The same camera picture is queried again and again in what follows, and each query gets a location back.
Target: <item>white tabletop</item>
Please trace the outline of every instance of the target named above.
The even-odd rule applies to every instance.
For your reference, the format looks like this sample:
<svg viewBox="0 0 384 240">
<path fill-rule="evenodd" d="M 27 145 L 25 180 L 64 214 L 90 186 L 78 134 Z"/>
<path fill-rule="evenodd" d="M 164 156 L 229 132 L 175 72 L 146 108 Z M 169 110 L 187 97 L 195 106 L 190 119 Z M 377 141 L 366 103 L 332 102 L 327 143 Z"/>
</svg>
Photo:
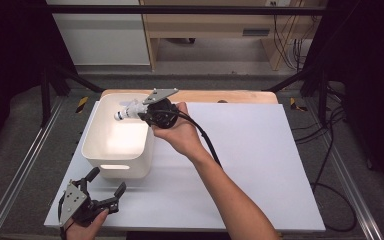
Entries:
<svg viewBox="0 0 384 240">
<path fill-rule="evenodd" d="M 226 173 L 265 212 L 276 230 L 325 230 L 282 105 L 188 103 L 188 109 L 211 139 Z M 58 227 L 58 200 L 69 180 L 79 180 L 92 169 L 81 154 L 84 135 L 45 226 Z M 121 181 L 98 175 L 88 184 L 88 191 L 92 199 L 104 200 L 113 196 Z M 164 140 L 155 139 L 150 173 L 141 180 L 125 182 L 120 211 L 109 215 L 104 227 L 124 231 L 225 230 L 193 165 Z"/>
</svg>

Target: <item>human arm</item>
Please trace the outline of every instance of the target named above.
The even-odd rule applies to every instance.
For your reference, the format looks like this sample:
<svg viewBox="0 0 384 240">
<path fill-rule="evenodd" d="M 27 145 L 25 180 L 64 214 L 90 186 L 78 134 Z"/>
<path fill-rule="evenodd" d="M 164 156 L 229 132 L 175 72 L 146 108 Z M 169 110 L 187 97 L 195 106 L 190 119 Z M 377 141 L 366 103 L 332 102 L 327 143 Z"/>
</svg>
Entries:
<svg viewBox="0 0 384 240">
<path fill-rule="evenodd" d="M 185 103 L 177 104 L 188 114 Z M 230 237 L 235 239 L 279 239 L 261 209 L 229 178 L 201 144 L 195 126 L 179 118 L 170 129 L 153 126 L 154 135 L 169 142 L 194 165 L 215 202 Z"/>
<path fill-rule="evenodd" d="M 67 240 L 94 240 L 107 216 L 108 209 L 105 209 L 88 227 L 82 227 L 70 219 L 66 224 Z"/>
</svg>

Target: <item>metal bar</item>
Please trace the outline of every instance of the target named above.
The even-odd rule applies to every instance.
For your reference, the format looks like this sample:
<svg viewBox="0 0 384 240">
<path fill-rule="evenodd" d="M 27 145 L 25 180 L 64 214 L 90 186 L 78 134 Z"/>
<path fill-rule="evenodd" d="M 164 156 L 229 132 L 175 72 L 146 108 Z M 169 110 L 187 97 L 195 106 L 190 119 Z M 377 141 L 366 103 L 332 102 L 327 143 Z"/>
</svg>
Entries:
<svg viewBox="0 0 384 240">
<path fill-rule="evenodd" d="M 305 79 L 305 77 L 307 77 L 309 74 L 312 74 L 314 70 L 315 70 L 314 65 L 310 65 L 308 66 L 308 68 L 303 69 L 301 72 L 295 73 L 294 75 L 288 77 L 287 79 L 274 85 L 273 87 L 270 87 L 268 89 L 261 90 L 261 91 L 277 93 L 280 90 L 284 89 L 285 87 L 291 85 L 292 83 Z"/>
<path fill-rule="evenodd" d="M 44 68 L 40 76 L 40 90 L 42 94 L 42 124 L 40 127 L 46 126 L 49 118 L 51 117 L 51 99 L 49 93 L 49 79 L 47 76 L 47 69 Z"/>
<path fill-rule="evenodd" d="M 68 71 L 68 70 L 66 70 L 60 66 L 55 66 L 55 70 L 57 72 L 59 72 L 60 74 L 64 75 L 65 77 L 71 78 L 72 80 L 82 84 L 83 86 L 89 88 L 90 90 L 92 90 L 96 93 L 102 93 L 103 91 L 105 91 L 105 89 L 100 88 L 91 82 L 88 82 L 86 79 L 83 79 L 79 75 L 72 73 L 72 72 L 70 72 L 70 71 Z"/>
<path fill-rule="evenodd" d="M 190 5 L 26 5 L 30 10 L 71 14 L 212 14 L 212 15 L 300 15 L 340 13 L 324 7 L 247 7 Z"/>
<path fill-rule="evenodd" d="M 311 114 L 313 115 L 313 118 L 317 121 L 318 117 L 316 113 L 317 107 L 316 107 L 315 100 L 312 98 L 304 98 L 304 99 L 305 99 L 305 102 L 307 103 L 307 106 L 309 107 Z M 329 143 L 332 139 L 332 136 L 329 133 L 326 133 L 323 135 L 323 138 L 324 138 L 326 147 L 329 147 Z M 342 187 L 344 188 L 344 191 L 348 197 L 348 200 L 353 205 L 355 212 L 357 213 L 358 221 L 360 223 L 360 226 L 364 234 L 366 235 L 366 238 L 369 240 L 382 240 L 383 239 L 382 234 L 372 214 L 370 213 L 370 210 L 367 207 L 363 196 L 358 190 L 358 187 L 355 184 L 354 179 L 351 177 L 351 174 L 349 173 L 347 167 L 342 161 L 341 155 L 335 145 L 332 146 L 331 156 L 332 156 L 333 167 L 335 168 L 339 181 L 341 182 Z"/>
<path fill-rule="evenodd" d="M 46 138 L 49 135 L 50 130 L 52 129 L 52 126 L 55 123 L 55 120 L 60 112 L 61 106 L 64 103 L 64 97 L 57 97 L 57 101 L 54 103 L 53 106 L 53 114 L 51 118 L 48 121 L 48 124 L 40 128 L 38 134 L 36 135 L 36 138 L 31 145 L 29 151 L 27 152 L 26 156 L 24 157 L 23 162 L 21 163 L 20 167 L 17 170 L 17 173 L 14 175 L 14 178 L 12 179 L 10 185 L 8 186 L 4 196 L 2 197 L 0 201 L 0 229 L 2 227 L 2 224 L 4 223 L 9 211 L 11 210 L 12 205 L 15 202 L 15 199 L 18 196 L 18 193 L 21 190 L 21 187 L 23 186 L 34 162 L 36 161 L 37 156 L 39 155 L 40 150 L 42 149 L 42 146 L 46 140 Z"/>
</svg>

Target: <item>hand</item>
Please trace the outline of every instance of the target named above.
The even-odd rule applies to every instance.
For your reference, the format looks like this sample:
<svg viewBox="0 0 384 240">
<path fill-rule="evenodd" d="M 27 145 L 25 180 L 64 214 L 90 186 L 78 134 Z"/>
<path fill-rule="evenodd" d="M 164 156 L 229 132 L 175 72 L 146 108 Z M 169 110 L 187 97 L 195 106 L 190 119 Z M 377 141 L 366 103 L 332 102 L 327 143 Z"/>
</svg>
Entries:
<svg viewBox="0 0 384 240">
<path fill-rule="evenodd" d="M 95 220 L 88 227 L 82 227 L 71 219 L 67 222 L 67 225 L 69 226 L 66 230 L 67 240 L 95 239 L 96 234 L 98 234 L 98 231 L 105 222 L 107 216 L 108 209 L 105 209 L 98 216 L 96 216 Z"/>
<path fill-rule="evenodd" d="M 189 115 L 186 103 L 180 102 L 176 104 L 176 106 L 181 112 Z M 181 117 L 179 117 L 176 124 L 169 129 L 161 129 L 153 125 L 152 130 L 154 130 L 156 137 L 166 140 L 177 152 L 185 155 L 189 159 L 194 158 L 194 156 L 202 150 L 206 151 L 199 139 L 196 127 Z"/>
</svg>

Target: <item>metal rail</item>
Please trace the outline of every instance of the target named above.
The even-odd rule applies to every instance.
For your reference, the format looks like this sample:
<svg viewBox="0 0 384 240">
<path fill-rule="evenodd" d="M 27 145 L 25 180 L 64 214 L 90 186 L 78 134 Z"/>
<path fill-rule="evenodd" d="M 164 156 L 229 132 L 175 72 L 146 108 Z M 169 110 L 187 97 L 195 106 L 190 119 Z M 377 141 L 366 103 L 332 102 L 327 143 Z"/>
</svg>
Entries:
<svg viewBox="0 0 384 240">
<path fill-rule="evenodd" d="M 25 5 L 28 10 L 70 14 L 211 14 L 323 16 L 341 11 L 325 7 L 248 7 L 198 5 Z"/>
<path fill-rule="evenodd" d="M 305 102 L 307 103 L 307 106 L 309 107 L 309 110 L 313 115 L 314 119 L 316 119 L 317 121 L 318 116 L 316 113 L 317 107 L 316 107 L 315 100 L 312 98 L 305 98 Z M 326 147 L 328 147 L 332 139 L 332 136 L 330 135 L 329 132 L 327 132 L 326 134 L 323 135 L 323 139 L 326 144 Z M 360 223 L 361 229 L 366 235 L 366 238 L 368 240 L 382 240 L 383 239 L 382 234 L 372 214 L 370 213 L 370 210 L 367 207 L 367 204 L 364 201 L 363 196 L 358 190 L 358 187 L 354 179 L 351 177 L 351 174 L 349 173 L 347 167 L 342 161 L 341 155 L 339 154 L 339 151 L 335 145 L 333 145 L 332 147 L 331 156 L 332 156 L 333 167 L 336 171 L 336 174 L 338 175 L 338 178 L 342 184 L 342 187 L 344 188 L 344 191 L 348 197 L 348 200 L 350 201 L 350 203 L 355 209 L 355 212 L 357 213 L 358 221 Z"/>
<path fill-rule="evenodd" d="M 23 162 L 18 168 L 17 173 L 15 174 L 14 178 L 12 179 L 10 185 L 8 186 L 4 196 L 0 201 L 0 229 L 9 211 L 11 210 L 11 207 L 14 204 L 18 193 L 20 192 L 34 162 L 36 161 L 36 158 L 39 155 L 40 150 L 42 149 L 43 144 L 45 143 L 49 135 L 49 132 L 51 131 L 55 123 L 55 120 L 61 110 L 61 106 L 63 105 L 64 100 L 64 97 L 57 97 L 52 109 L 53 114 L 50 120 L 48 121 L 48 124 L 39 130 L 35 140 L 30 146 L 29 151 L 24 157 Z"/>
</svg>

